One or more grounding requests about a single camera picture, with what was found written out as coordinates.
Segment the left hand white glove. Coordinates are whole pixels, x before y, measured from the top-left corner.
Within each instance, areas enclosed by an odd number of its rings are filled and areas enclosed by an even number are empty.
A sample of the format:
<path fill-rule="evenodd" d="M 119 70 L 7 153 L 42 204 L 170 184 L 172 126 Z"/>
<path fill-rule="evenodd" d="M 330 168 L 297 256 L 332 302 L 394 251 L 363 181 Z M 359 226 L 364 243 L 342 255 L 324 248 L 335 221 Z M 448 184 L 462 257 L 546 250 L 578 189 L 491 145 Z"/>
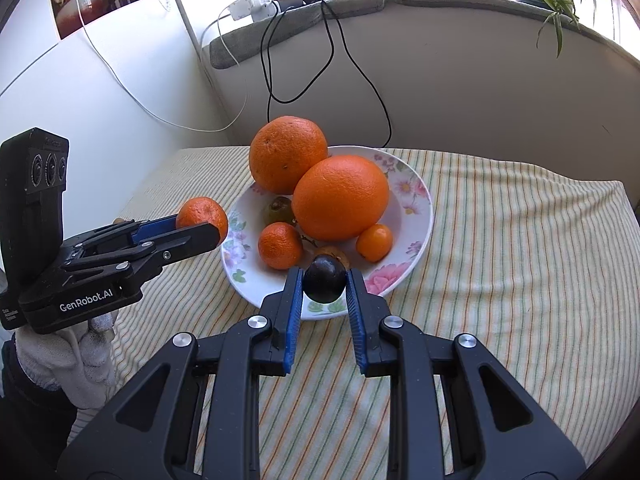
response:
<path fill-rule="evenodd" d="M 115 310 L 47 335 L 28 325 L 18 328 L 21 369 L 35 386 L 63 391 L 76 408 L 102 408 L 115 381 L 112 342 L 118 315 Z"/>

